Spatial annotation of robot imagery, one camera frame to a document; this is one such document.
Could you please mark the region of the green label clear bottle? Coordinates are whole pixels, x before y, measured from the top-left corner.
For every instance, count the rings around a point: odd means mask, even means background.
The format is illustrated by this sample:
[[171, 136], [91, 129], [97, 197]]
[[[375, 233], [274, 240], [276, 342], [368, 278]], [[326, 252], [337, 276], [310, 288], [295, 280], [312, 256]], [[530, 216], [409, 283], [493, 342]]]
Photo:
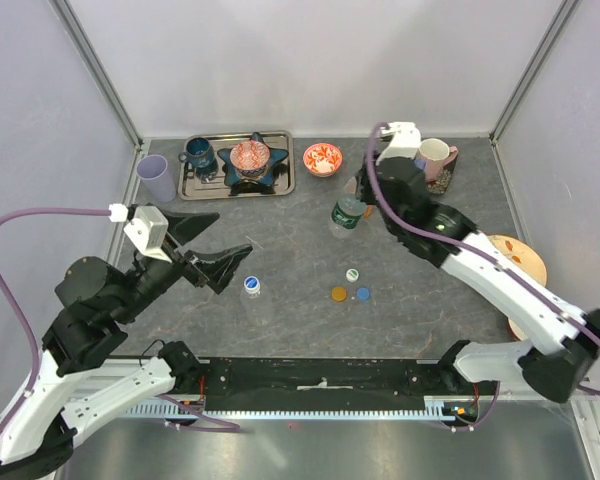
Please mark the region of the green label clear bottle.
[[357, 186], [357, 178], [351, 177], [331, 210], [329, 229], [336, 238], [343, 239], [350, 236], [359, 221], [371, 214], [372, 206], [358, 198]]

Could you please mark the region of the blue white bottle cap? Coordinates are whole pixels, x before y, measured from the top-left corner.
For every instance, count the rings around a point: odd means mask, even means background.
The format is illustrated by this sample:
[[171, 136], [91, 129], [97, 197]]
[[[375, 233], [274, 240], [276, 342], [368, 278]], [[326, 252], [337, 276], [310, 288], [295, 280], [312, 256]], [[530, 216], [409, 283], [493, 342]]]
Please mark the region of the blue white bottle cap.
[[248, 294], [258, 294], [261, 290], [261, 282], [256, 276], [248, 276], [243, 282], [243, 287]]

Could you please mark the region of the clear bottle blue-white cap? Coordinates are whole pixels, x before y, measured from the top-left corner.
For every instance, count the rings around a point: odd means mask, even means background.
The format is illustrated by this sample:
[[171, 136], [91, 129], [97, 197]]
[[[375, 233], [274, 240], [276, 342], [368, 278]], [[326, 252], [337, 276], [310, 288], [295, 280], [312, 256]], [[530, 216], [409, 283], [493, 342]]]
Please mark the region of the clear bottle blue-white cap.
[[246, 312], [246, 316], [251, 322], [259, 326], [264, 326], [271, 323], [273, 320], [272, 299], [269, 289], [264, 286], [262, 282], [261, 290], [258, 294], [246, 293], [242, 285], [240, 297]]

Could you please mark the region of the white green bottle cap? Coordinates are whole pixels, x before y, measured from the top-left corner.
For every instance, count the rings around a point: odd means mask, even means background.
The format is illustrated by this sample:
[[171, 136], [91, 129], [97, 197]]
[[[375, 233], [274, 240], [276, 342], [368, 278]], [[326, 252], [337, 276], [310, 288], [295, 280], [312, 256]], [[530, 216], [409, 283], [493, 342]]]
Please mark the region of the white green bottle cap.
[[357, 269], [350, 268], [346, 271], [345, 276], [349, 282], [356, 282], [359, 279], [360, 274]]

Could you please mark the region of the orange bottle cap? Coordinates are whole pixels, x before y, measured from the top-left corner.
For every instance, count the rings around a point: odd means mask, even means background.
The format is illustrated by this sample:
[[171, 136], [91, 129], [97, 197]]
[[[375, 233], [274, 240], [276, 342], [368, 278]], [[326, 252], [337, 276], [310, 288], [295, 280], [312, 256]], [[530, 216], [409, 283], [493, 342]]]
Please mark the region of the orange bottle cap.
[[347, 294], [347, 290], [345, 287], [343, 286], [336, 286], [333, 287], [331, 290], [331, 298], [335, 301], [335, 302], [343, 302], [347, 299], [348, 294]]

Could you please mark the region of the blue label water bottle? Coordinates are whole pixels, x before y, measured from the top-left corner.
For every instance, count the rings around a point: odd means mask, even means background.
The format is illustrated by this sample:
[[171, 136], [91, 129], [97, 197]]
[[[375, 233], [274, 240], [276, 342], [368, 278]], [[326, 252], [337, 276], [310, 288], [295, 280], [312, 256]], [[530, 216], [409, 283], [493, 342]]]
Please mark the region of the blue label water bottle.
[[424, 159], [422, 159], [422, 158], [415, 158], [414, 159], [414, 164], [415, 164], [416, 167], [418, 167], [423, 172], [426, 171], [426, 161]]

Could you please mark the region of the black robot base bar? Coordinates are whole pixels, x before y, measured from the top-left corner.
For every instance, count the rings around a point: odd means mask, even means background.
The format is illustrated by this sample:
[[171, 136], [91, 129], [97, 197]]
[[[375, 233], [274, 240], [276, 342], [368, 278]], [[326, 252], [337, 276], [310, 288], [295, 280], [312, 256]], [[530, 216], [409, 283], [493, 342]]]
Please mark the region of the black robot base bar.
[[177, 394], [208, 410], [415, 409], [426, 396], [473, 397], [475, 387], [438, 362], [410, 359], [212, 357]]

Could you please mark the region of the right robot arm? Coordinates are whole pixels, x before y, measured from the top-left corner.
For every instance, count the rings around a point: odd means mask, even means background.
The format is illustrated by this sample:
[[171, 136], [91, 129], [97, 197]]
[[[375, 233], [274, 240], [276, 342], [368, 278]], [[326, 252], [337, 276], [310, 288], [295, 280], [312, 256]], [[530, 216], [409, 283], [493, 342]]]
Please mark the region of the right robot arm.
[[356, 198], [380, 210], [400, 244], [474, 289], [526, 336], [509, 343], [456, 342], [437, 371], [445, 391], [461, 393], [484, 381], [522, 381], [544, 398], [564, 403], [580, 389], [600, 355], [600, 309], [586, 312], [522, 271], [474, 222], [431, 198], [413, 161], [367, 162], [355, 179]]

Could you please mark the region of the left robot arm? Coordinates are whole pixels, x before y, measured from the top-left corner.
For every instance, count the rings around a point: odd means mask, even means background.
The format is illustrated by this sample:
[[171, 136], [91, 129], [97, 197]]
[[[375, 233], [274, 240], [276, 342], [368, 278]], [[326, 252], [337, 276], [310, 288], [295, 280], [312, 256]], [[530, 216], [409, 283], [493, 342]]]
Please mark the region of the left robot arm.
[[125, 326], [180, 280], [221, 293], [244, 244], [200, 254], [187, 244], [211, 226], [214, 213], [180, 214], [153, 205], [113, 204], [103, 216], [122, 225], [135, 248], [120, 271], [87, 256], [66, 271], [55, 293], [62, 308], [41, 339], [31, 339], [31, 372], [0, 414], [0, 479], [41, 479], [64, 465], [75, 448], [134, 404], [151, 397], [202, 393], [209, 361], [181, 341], [166, 343], [137, 370], [84, 399], [74, 392], [103, 371], [125, 340]]

